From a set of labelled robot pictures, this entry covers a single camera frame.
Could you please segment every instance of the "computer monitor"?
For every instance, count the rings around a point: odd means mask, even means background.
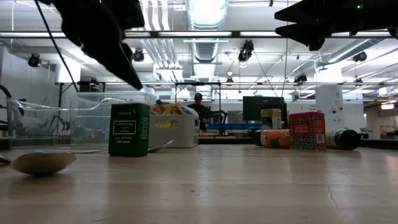
[[[261,110],[280,109],[282,121],[286,123],[286,103],[283,97],[267,96],[244,96],[243,97],[243,120],[261,121]]]

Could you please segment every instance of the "transparent storage box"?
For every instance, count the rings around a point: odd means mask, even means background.
[[[82,93],[64,99],[63,105],[67,108],[8,98],[9,147],[107,149],[112,104],[155,103],[155,97],[145,93],[115,96],[112,93]]]

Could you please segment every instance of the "table surface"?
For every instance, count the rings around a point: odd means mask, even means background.
[[[398,151],[201,145],[76,156],[49,177],[1,166],[0,223],[398,222]]]

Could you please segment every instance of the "cap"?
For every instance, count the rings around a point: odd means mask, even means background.
[[[195,94],[195,100],[201,100],[203,96],[200,93]]]

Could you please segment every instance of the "desk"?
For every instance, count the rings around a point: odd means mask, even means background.
[[[0,152],[14,159],[23,150]],[[57,175],[0,167],[0,223],[397,223],[398,152],[251,145],[77,155]]]

